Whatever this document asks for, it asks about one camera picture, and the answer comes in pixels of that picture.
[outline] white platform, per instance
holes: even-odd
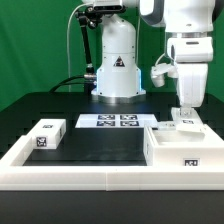
[[[221,162],[216,166],[23,166],[32,151],[32,136],[27,135],[5,154],[0,161],[0,190],[224,190]]]

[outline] white block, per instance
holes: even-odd
[[[28,133],[33,148],[56,149],[66,132],[65,119],[41,119]]]

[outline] warning label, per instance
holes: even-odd
[[[123,62],[123,60],[122,60],[121,57],[119,57],[119,58],[117,59],[117,61],[116,61],[115,64],[114,64],[114,67],[125,67],[124,62]]]

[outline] white box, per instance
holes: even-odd
[[[224,141],[207,125],[200,132],[144,130],[148,166],[224,166]]]
[[[32,136],[35,149],[56,149],[65,132],[65,119],[41,119],[28,136]]]

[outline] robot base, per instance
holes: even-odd
[[[94,101],[102,102],[102,103],[108,103],[108,104],[119,104],[119,103],[136,103],[136,102],[142,102],[146,99],[145,90],[142,90],[138,95],[132,96],[132,97],[107,97],[107,96],[101,96],[97,95],[95,91],[92,91],[92,99]]]

